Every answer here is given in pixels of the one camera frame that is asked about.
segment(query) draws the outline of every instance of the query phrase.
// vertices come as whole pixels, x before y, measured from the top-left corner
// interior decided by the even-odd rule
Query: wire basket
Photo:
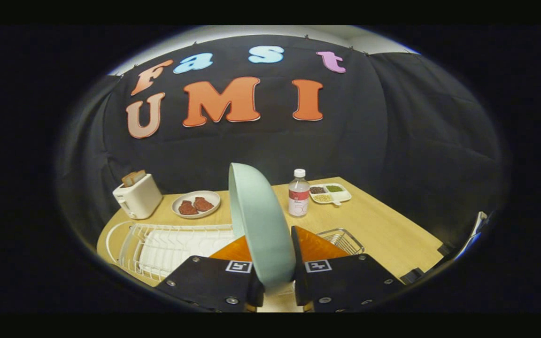
[[[316,235],[328,240],[348,254],[361,254],[364,252],[364,246],[344,228],[327,230]]]
[[[109,248],[109,238],[120,225],[130,223],[129,233],[117,258]],[[361,254],[363,246],[347,230],[339,228],[318,233],[348,254]],[[209,257],[235,240],[231,224],[157,225],[128,221],[114,226],[107,237],[107,250],[118,266],[148,279],[161,282],[192,255]]]

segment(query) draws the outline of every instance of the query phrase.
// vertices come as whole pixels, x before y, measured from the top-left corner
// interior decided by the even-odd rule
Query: mint green pan
[[[268,180],[249,165],[231,163],[229,199],[233,233],[245,235],[252,263],[265,293],[292,281],[296,265],[287,221]]]

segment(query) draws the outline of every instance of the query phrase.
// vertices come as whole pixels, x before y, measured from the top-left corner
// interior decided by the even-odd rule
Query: blue letter
[[[249,53],[254,55],[247,58],[251,63],[275,63],[283,60],[284,49],[279,46],[252,47]]]
[[[192,69],[204,69],[212,64],[210,59],[212,53],[201,53],[193,55],[181,61],[181,64],[174,69],[175,74],[185,73]]]

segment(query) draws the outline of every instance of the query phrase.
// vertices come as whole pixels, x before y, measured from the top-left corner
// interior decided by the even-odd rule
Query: bottle cap
[[[295,169],[294,170],[294,177],[297,177],[297,178],[302,178],[306,176],[306,170],[304,169]]]

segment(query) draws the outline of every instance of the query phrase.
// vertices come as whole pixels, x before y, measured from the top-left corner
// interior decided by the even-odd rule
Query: letter m
[[[254,87],[258,83],[260,79],[257,77],[238,77],[231,81],[223,94],[219,94],[208,81],[185,86],[185,92],[189,94],[189,103],[183,126],[197,127],[206,124],[207,119],[202,115],[203,109],[212,121],[219,122],[229,103],[231,111],[227,114],[227,121],[258,120],[260,113],[256,111],[254,104]]]

